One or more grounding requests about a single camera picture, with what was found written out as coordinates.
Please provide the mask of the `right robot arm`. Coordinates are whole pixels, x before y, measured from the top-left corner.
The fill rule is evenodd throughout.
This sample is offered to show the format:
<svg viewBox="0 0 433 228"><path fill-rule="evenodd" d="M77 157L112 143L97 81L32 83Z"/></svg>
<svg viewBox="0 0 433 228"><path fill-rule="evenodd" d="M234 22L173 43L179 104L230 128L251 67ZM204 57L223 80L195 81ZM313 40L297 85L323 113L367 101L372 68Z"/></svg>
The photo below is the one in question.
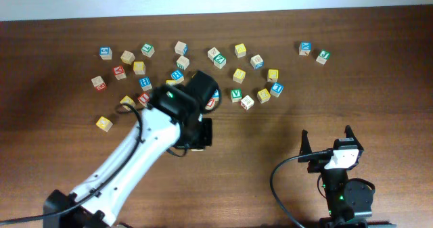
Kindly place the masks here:
<svg viewBox="0 0 433 228"><path fill-rule="evenodd" d="M309 173L319 173L323 181L328 218L319 219L320 227L396 227L388 221L369 223L375 185L359 178L348 178L348 171L359 163L364 152L350 126L345 126L343 138L337 138L331 148L313 152L308 131L302 131L299 161L308 164Z"/></svg>

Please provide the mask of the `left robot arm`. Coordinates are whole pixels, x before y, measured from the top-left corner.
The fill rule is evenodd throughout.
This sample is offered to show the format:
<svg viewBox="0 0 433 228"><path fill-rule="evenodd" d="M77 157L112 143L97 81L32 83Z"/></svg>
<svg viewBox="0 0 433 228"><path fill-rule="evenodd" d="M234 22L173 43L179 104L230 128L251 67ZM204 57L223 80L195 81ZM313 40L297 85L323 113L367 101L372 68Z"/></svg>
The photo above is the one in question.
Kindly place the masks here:
<svg viewBox="0 0 433 228"><path fill-rule="evenodd" d="M46 199L44 227L110 227L135 186L165 152L202 151L212 144L207 104L218 83L197 71L186 85L155 88L137 122L109 158L68 195Z"/></svg>

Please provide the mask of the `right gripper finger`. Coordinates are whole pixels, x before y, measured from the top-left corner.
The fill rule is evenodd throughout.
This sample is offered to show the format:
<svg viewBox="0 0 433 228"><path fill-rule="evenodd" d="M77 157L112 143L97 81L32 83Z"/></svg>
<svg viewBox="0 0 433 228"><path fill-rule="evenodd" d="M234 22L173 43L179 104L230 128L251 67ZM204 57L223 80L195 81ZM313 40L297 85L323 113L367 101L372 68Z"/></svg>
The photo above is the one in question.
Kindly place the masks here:
<svg viewBox="0 0 433 228"><path fill-rule="evenodd" d="M299 155L303 156L303 155L307 155L307 154L311 154L311 153L312 153L312 149L311 149L311 146L309 143L308 131L302 130L302 132L301 132L301 146L300 146Z"/></svg>
<svg viewBox="0 0 433 228"><path fill-rule="evenodd" d="M345 126L344 133L346 134L346 137L344 138L345 142L353 142L353 143L359 143L358 139L355 137L355 134L350 127L350 125Z"/></svg>

